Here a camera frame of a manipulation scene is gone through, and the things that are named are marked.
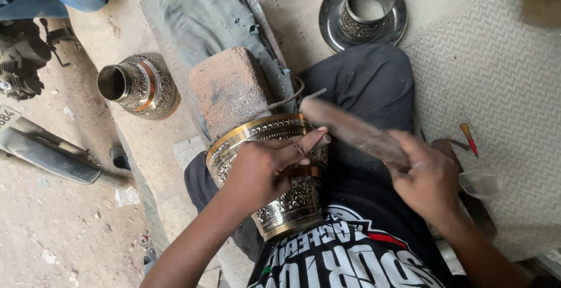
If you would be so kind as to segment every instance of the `hand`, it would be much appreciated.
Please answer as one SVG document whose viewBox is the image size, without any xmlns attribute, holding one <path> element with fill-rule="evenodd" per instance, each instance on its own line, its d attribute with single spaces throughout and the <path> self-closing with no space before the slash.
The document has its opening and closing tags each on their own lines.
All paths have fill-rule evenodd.
<svg viewBox="0 0 561 288">
<path fill-rule="evenodd" d="M 310 164 L 306 155 L 326 133 L 320 127 L 304 137 L 243 142 L 219 192 L 227 193 L 240 214 L 255 213 L 290 188 L 290 167 Z"/>
<path fill-rule="evenodd" d="M 403 201 L 436 228 L 464 215 L 458 198 L 458 168 L 454 162 L 404 131 L 388 130 L 409 157 L 411 170 L 389 168 L 393 187 Z"/>
</svg>

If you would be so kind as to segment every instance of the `brick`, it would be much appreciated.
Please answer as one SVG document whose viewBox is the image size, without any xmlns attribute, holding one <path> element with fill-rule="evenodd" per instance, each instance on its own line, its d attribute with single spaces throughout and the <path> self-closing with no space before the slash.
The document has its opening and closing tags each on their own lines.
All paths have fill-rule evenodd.
<svg viewBox="0 0 561 288">
<path fill-rule="evenodd" d="M 191 70 L 189 83 L 212 141 L 271 104 L 261 68 L 246 48 L 229 48 L 200 62 Z"/>
</svg>

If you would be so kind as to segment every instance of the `wooden hammer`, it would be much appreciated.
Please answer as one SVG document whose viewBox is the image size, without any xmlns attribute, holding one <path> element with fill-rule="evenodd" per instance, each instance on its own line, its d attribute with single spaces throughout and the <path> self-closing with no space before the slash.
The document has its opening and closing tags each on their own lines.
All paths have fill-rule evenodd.
<svg viewBox="0 0 561 288">
<path fill-rule="evenodd" d="M 326 126 L 329 133 L 339 140 L 385 164 L 401 172 L 407 172 L 411 168 L 399 141 L 339 107 L 319 99 L 304 98 L 299 112 L 315 125 Z"/>
</svg>

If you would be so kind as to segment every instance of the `brass pot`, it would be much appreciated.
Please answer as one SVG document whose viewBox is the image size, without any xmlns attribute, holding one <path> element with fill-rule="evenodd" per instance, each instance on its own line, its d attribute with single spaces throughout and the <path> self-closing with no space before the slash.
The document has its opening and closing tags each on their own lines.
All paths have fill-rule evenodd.
<svg viewBox="0 0 561 288">
<path fill-rule="evenodd" d="M 98 90 L 103 98 L 150 120 L 168 117 L 181 100 L 164 59 L 157 53 L 135 54 L 103 67 Z"/>
<path fill-rule="evenodd" d="M 312 131 L 298 113 L 278 114 L 246 123 L 218 140 L 207 155 L 207 167 L 221 188 L 243 141 L 287 139 Z M 319 202 L 321 171 L 327 166 L 327 147 L 310 153 L 310 165 L 295 166 L 292 185 L 280 198 L 251 215 L 265 241 L 280 240 L 323 221 Z"/>
</svg>

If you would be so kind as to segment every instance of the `license plate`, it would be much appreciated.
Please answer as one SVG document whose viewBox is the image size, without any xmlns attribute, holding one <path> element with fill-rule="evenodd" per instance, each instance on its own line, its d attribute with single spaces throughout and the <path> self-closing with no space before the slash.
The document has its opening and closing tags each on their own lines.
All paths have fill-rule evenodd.
<svg viewBox="0 0 561 288">
<path fill-rule="evenodd" d="M 0 105 L 0 132 L 6 130 L 20 119 L 21 114 L 6 105 Z"/>
</svg>

